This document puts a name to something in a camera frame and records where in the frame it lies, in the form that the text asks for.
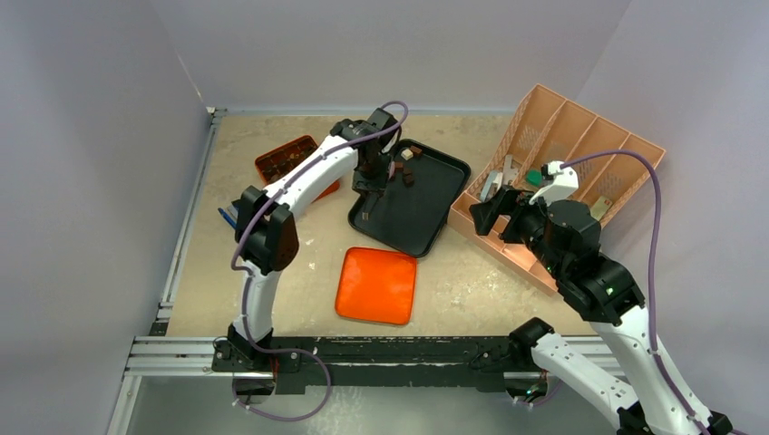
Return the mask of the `pink metal tongs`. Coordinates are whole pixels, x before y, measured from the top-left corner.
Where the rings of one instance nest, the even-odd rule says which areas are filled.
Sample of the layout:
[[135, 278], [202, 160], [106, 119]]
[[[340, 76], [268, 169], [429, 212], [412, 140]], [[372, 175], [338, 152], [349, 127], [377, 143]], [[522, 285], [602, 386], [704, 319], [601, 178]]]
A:
[[369, 184], [365, 188], [365, 202], [362, 207], [362, 219], [367, 221], [374, 210], [379, 199], [385, 194], [388, 183], [394, 177], [397, 164], [391, 159], [386, 167], [386, 172], [382, 177], [377, 178], [374, 184]]

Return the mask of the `orange box lid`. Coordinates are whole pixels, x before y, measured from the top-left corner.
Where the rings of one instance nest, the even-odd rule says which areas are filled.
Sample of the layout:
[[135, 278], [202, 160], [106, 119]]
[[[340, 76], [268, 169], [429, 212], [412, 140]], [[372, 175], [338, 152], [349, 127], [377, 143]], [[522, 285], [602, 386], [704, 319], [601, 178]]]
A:
[[406, 325], [416, 287], [417, 259], [354, 246], [346, 251], [336, 291], [336, 314], [356, 321]]

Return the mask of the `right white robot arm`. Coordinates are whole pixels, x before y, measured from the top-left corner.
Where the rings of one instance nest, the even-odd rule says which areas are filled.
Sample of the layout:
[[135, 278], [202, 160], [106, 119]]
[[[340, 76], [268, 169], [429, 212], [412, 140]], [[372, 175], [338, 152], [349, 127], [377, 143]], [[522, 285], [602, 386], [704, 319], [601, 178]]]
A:
[[649, 298], [633, 275], [600, 251], [601, 225], [581, 202], [547, 205], [533, 193], [505, 187], [469, 207], [474, 230], [488, 236], [500, 216], [500, 238], [524, 245], [553, 277], [564, 301], [589, 323], [621, 367], [620, 380], [568, 347], [552, 326], [534, 317], [510, 335], [509, 356], [568, 384], [619, 434], [729, 434], [731, 421], [709, 410], [691, 391], [649, 319]]

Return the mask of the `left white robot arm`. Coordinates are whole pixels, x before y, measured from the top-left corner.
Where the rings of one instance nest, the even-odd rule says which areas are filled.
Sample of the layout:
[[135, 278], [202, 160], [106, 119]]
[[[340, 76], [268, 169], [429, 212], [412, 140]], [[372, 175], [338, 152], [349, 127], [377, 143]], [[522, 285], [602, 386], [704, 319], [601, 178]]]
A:
[[345, 174], [351, 174], [352, 189], [361, 199], [382, 197], [392, 161], [384, 149], [400, 136], [403, 122], [385, 106], [365, 120], [339, 121], [287, 175], [264, 188], [243, 191], [237, 202], [237, 247], [231, 266], [243, 272], [244, 288], [228, 341], [247, 370], [260, 370], [269, 362], [277, 282], [299, 249], [297, 218]]

